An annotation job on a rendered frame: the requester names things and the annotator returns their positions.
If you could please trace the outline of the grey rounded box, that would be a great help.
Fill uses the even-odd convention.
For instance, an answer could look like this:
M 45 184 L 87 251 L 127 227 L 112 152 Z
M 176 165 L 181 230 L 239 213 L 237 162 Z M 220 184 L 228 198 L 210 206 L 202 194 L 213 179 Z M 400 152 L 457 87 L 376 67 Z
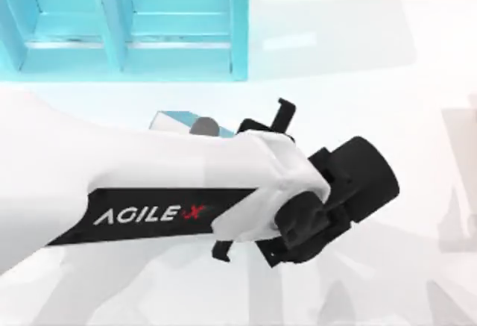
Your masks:
M 220 126 L 212 118 L 208 116 L 201 116 L 197 118 L 189 129 L 192 135 L 218 137 L 220 135 Z

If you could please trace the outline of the blue and white book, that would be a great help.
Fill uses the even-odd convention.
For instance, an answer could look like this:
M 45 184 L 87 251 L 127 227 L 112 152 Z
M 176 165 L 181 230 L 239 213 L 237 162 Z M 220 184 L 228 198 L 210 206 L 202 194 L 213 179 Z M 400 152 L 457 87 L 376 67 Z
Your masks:
M 194 121 L 201 116 L 189 111 L 158 111 L 152 119 L 149 129 L 152 131 L 190 134 L 189 129 Z M 230 138 L 234 132 L 220 126 L 218 137 Z

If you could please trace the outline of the light blue rack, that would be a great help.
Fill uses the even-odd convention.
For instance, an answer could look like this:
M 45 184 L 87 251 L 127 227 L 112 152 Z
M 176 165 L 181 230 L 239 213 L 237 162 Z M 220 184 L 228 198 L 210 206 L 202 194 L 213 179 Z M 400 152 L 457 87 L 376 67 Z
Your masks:
M 0 81 L 244 81 L 250 0 L 0 0 Z

